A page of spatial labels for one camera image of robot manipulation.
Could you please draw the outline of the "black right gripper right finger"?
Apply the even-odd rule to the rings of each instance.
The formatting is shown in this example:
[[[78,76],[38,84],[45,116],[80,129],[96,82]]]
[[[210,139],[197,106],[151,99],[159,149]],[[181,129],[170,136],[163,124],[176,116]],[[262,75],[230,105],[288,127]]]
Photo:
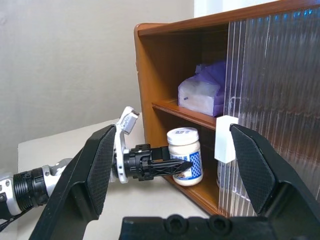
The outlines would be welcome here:
[[[256,213],[233,217],[241,240],[320,240],[320,204],[258,132],[230,125],[239,175]]]

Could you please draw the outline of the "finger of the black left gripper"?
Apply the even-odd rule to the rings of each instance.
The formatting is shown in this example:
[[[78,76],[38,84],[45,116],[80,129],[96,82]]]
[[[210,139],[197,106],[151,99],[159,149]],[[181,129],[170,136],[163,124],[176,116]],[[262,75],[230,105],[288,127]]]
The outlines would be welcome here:
[[[151,149],[151,159],[153,161],[162,160],[168,161],[171,159],[169,148],[167,146],[157,147]]]
[[[171,159],[165,161],[152,162],[148,174],[151,177],[176,175],[190,169],[193,163],[182,159]]]

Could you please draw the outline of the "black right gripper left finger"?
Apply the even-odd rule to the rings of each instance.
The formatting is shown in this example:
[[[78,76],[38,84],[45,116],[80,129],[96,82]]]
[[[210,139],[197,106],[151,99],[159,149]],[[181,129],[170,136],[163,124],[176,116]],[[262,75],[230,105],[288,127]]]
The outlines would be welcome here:
[[[102,214],[113,164],[116,126],[94,132],[64,169],[29,240],[82,240]]]

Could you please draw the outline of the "white jar blue label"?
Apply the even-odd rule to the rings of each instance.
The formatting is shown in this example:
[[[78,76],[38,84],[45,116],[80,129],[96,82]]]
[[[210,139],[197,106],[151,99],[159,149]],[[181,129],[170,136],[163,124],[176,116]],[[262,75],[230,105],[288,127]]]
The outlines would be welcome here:
[[[193,127],[180,127],[168,131],[166,136],[170,158],[192,163],[192,167],[175,174],[173,180],[184,187],[200,183],[204,172],[198,130]]]

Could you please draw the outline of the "white door handle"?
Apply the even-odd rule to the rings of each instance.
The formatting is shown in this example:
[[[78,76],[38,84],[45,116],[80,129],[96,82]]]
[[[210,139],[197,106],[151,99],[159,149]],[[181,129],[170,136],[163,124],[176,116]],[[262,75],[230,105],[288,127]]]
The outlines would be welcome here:
[[[224,164],[236,159],[235,146],[230,132],[232,124],[238,124],[234,116],[223,115],[216,119],[214,158]]]

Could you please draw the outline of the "purple tissue pack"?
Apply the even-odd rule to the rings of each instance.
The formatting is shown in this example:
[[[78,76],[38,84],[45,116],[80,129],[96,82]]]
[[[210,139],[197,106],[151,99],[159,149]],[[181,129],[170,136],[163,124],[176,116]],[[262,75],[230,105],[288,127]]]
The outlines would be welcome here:
[[[178,105],[217,117],[224,112],[226,62],[198,64],[195,74],[178,86]]]

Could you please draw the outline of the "ribbed clear door with handle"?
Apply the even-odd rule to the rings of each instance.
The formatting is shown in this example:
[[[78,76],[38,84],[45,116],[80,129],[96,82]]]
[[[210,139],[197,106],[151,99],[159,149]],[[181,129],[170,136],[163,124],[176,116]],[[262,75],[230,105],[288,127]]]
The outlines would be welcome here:
[[[267,138],[320,204],[320,6],[229,23],[224,114]]]

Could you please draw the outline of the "brown wooden cabinet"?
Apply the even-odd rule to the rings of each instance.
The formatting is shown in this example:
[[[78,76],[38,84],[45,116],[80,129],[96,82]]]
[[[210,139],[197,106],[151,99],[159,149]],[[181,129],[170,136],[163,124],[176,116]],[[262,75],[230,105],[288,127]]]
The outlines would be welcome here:
[[[144,136],[152,147],[167,144],[167,132],[195,127],[200,133],[203,180],[178,189],[208,214],[253,216],[238,164],[214,159],[216,119],[178,105],[178,86],[198,64],[227,63],[230,22],[320,7],[320,0],[279,0],[174,23],[135,27],[136,68]]]

